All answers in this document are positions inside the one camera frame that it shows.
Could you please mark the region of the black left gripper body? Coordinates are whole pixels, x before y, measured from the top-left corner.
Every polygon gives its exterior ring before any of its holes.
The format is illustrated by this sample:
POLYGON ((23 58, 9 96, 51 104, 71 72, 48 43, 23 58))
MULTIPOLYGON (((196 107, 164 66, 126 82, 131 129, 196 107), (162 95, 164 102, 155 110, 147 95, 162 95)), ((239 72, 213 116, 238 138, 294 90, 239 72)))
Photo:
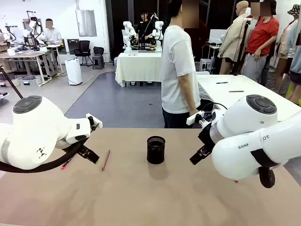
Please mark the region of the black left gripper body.
POLYGON ((95 131, 96 128, 98 127, 98 123, 96 123, 96 122, 94 121, 94 118, 93 118, 93 117, 88 117, 88 119, 89 119, 89 122, 90 122, 91 132, 92 132, 92 131, 95 131))

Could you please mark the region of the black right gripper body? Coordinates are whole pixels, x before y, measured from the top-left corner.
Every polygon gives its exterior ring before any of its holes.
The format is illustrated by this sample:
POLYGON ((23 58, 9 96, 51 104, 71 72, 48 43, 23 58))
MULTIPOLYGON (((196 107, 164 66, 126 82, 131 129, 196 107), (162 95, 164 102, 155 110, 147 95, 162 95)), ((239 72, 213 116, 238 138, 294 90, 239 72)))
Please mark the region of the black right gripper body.
POLYGON ((211 123, 206 125, 202 131, 199 133, 198 138, 202 141, 204 144, 205 148, 213 148, 213 141, 210 137, 210 128, 211 128, 211 123))

